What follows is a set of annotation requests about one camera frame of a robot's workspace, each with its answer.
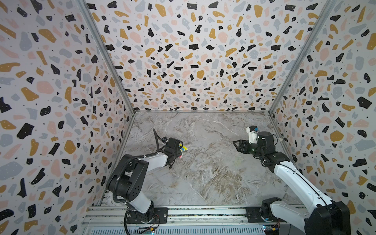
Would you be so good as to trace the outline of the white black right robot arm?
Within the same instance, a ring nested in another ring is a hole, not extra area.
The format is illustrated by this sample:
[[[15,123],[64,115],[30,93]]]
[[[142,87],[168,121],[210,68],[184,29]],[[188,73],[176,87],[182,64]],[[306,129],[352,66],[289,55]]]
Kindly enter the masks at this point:
[[[296,208],[278,197],[262,201],[260,214],[265,222],[281,219],[306,235],[351,234],[350,210],[335,202],[315,187],[282,152],[276,151],[277,136],[260,132],[256,126],[247,129],[248,139],[234,141],[237,152],[251,154],[262,166],[282,179],[298,196],[304,208]]]

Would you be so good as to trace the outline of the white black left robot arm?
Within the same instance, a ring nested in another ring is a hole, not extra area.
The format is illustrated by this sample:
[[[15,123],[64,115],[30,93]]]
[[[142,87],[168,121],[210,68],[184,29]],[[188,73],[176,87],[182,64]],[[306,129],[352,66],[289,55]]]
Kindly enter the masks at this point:
[[[176,138],[157,137],[156,143],[157,150],[153,153],[123,155],[106,184],[113,201],[125,204],[141,223],[151,222],[156,217],[154,202],[142,192],[147,173],[166,166],[171,168],[184,151],[184,143]]]

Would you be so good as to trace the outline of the metal corner post left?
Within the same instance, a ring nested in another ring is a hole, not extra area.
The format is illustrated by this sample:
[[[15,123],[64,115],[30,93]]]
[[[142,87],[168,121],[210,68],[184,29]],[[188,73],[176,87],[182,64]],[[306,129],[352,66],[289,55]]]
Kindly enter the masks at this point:
[[[115,85],[118,89],[118,92],[120,93],[124,103],[125,103],[125,107],[126,107],[126,110],[130,113],[131,116],[134,116],[135,115],[135,110],[134,108],[132,107],[131,105],[131,102],[129,100],[129,97],[123,87],[123,84],[119,78],[119,75],[118,73],[116,72],[116,69],[115,69],[115,66],[110,58],[110,55],[108,53],[108,50],[106,49],[106,46],[105,46],[105,43],[103,42],[102,38],[101,38],[101,35],[99,33],[99,30],[95,24],[95,21],[94,19],[92,18],[92,15],[89,11],[89,8],[87,6],[87,3],[86,1],[84,0],[77,0],[76,1],[77,5],[78,5],[78,8],[83,16],[83,19],[85,20],[85,22],[87,23],[87,26],[88,26],[88,29],[90,30],[92,36],[93,36],[93,39],[94,41],[96,42],[96,45],[101,53],[101,55],[103,56],[103,59],[104,59],[104,62],[106,63],[109,71],[110,71],[110,74],[115,82]]]

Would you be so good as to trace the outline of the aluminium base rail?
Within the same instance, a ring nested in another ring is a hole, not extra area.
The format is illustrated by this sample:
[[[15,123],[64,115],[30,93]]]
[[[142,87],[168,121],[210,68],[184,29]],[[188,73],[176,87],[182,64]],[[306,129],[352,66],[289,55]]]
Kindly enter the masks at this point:
[[[259,205],[159,206],[150,221],[126,207],[90,207],[80,235],[302,235],[281,218],[261,217]]]

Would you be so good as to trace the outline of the metal corner post right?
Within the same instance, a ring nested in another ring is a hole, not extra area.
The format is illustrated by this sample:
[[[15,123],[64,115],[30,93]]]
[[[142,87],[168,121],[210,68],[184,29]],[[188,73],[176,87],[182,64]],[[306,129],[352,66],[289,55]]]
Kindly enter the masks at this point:
[[[304,43],[301,52],[297,56],[297,59],[292,65],[291,70],[289,71],[287,78],[283,82],[281,89],[279,90],[275,100],[272,103],[271,108],[268,111],[269,116],[272,116],[274,111],[276,111],[277,106],[281,99],[283,98],[284,92],[288,89],[289,84],[293,80],[296,72],[298,71],[301,63],[303,62],[304,58],[307,56],[307,54],[310,51],[311,46],[313,45],[318,33],[322,29],[326,19],[329,17],[329,14],[331,13],[332,9],[335,7],[336,0],[327,0],[326,3],[323,6],[322,11],[320,12],[319,18],[316,21],[316,24],[314,25],[311,33],[309,34],[306,42]]]

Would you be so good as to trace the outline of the metal corner post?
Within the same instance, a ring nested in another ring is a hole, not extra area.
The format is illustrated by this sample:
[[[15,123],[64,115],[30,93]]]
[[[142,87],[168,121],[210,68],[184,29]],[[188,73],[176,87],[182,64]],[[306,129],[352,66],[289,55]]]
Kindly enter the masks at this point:
[[[272,116],[274,111],[276,111],[277,106],[281,99],[283,98],[284,92],[288,89],[289,84],[293,80],[296,72],[298,71],[301,63],[303,62],[304,58],[307,56],[307,54],[310,51],[311,46],[313,45],[318,33],[322,29],[326,19],[329,17],[329,14],[331,13],[332,9],[335,7],[336,0],[327,0],[326,3],[323,6],[322,11],[320,12],[319,18],[316,21],[316,24],[314,25],[311,33],[309,34],[306,42],[304,43],[301,52],[297,56],[297,59],[292,65],[291,70],[289,71],[287,78],[283,82],[281,89],[279,90],[275,100],[272,103],[271,108],[268,111],[269,116]]]
[[[130,113],[131,116],[134,116],[135,115],[135,110],[134,108],[132,107],[131,105],[131,102],[129,100],[129,97],[123,87],[123,84],[119,78],[119,75],[118,73],[116,72],[116,69],[115,69],[115,66],[110,58],[110,55],[108,53],[108,50],[106,49],[106,46],[105,46],[105,43],[103,42],[102,38],[101,38],[101,35],[99,33],[99,30],[95,24],[95,21],[94,19],[92,18],[92,15],[89,11],[89,8],[87,6],[87,3],[86,1],[84,0],[77,0],[76,1],[77,5],[78,5],[78,8],[83,16],[83,19],[85,20],[85,22],[87,23],[87,26],[88,26],[88,29],[90,30],[92,36],[93,36],[93,39],[94,41],[96,42],[96,45],[101,53],[101,55],[103,56],[103,59],[104,59],[104,62],[106,63],[109,71],[110,71],[110,74],[115,82],[115,85],[118,89],[118,92],[120,93],[124,103],[125,103],[125,107],[126,107],[126,110]]]

